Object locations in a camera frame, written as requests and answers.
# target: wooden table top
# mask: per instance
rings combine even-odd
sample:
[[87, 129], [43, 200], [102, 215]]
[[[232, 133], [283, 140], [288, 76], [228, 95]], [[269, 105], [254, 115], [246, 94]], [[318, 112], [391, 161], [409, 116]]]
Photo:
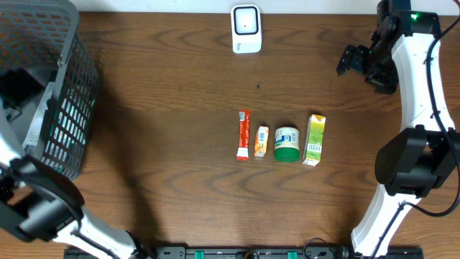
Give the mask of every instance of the wooden table top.
[[[445, 28], [452, 18], [442, 18]], [[346, 242], [374, 195], [377, 151], [400, 128], [399, 93], [376, 94], [336, 66], [348, 44], [370, 45], [374, 16], [262, 15], [262, 51], [235, 55], [228, 14], [82, 13], [80, 35], [101, 69], [83, 172], [87, 207], [151, 245], [301, 246]], [[460, 31], [442, 41], [441, 73], [460, 124]], [[238, 111], [255, 131], [294, 124], [305, 142], [312, 113], [327, 117], [316, 167], [277, 163], [273, 135], [263, 160], [236, 161]], [[457, 175], [422, 200], [441, 211]], [[457, 258], [460, 212], [411, 211], [393, 245]], [[1, 258], [61, 258], [64, 245], [26, 244], [1, 233]]]

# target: green clip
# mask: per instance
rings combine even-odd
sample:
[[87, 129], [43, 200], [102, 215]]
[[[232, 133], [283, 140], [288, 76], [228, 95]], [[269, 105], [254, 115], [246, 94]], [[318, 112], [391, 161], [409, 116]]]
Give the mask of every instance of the green clip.
[[288, 252], [287, 253], [287, 259], [297, 259], [297, 253], [296, 252]]
[[195, 259], [204, 259], [204, 252], [195, 252]]

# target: green and yellow box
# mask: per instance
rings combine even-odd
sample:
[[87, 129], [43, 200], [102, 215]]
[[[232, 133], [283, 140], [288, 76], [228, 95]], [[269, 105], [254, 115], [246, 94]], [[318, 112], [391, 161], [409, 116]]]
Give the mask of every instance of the green and yellow box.
[[323, 134], [326, 118], [321, 115], [313, 114], [308, 120], [307, 138], [305, 148], [303, 149], [303, 164], [318, 165], [321, 160], [321, 151], [323, 149]]

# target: laundry basket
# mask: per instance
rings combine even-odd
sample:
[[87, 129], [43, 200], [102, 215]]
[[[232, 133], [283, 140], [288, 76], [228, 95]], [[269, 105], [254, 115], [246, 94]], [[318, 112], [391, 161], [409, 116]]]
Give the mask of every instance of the laundry basket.
[[30, 102], [35, 109], [17, 108], [9, 123], [26, 153], [71, 180], [81, 171], [99, 93], [78, 23], [66, 0], [0, 1], [0, 71], [22, 69], [43, 86]]

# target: small orange and white package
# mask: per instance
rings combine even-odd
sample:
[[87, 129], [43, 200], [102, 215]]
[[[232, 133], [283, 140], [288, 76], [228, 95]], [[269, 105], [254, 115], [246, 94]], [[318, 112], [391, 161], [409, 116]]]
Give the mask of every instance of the small orange and white package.
[[260, 126], [256, 134], [256, 145], [254, 147], [254, 156], [263, 158], [267, 152], [268, 144], [268, 127]]
[[237, 160], [249, 160], [249, 133], [251, 129], [251, 111], [239, 111], [239, 144]]

